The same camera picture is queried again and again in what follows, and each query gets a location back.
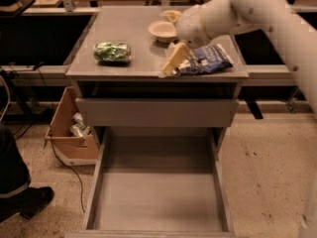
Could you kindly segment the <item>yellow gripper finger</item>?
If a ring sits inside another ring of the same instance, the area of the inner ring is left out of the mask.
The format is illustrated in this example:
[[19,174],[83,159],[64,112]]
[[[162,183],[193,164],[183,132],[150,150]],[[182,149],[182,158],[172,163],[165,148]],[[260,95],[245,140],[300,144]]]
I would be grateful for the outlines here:
[[169,21],[172,24],[175,24],[181,15],[182,13],[177,10],[165,10],[159,14],[163,20]]
[[166,60],[162,66],[159,77],[171,76],[173,71],[184,61],[190,54],[190,48],[185,42],[170,43],[167,52]]

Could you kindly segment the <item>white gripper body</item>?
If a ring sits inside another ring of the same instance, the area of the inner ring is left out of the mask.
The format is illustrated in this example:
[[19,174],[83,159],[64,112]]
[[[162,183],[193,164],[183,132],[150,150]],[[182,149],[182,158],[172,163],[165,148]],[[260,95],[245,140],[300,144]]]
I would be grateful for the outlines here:
[[175,24],[178,38],[192,49],[209,44],[214,38],[214,33],[207,25],[211,15],[212,7],[208,4],[195,5],[183,11]]

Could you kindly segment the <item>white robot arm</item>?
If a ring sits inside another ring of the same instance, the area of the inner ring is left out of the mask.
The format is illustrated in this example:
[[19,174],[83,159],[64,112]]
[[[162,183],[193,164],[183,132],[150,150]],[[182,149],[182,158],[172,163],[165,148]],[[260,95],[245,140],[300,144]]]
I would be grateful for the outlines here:
[[211,0],[161,15],[174,24],[180,39],[161,69],[163,76],[172,74],[191,49],[218,36],[260,29],[317,114],[317,31],[286,0]]

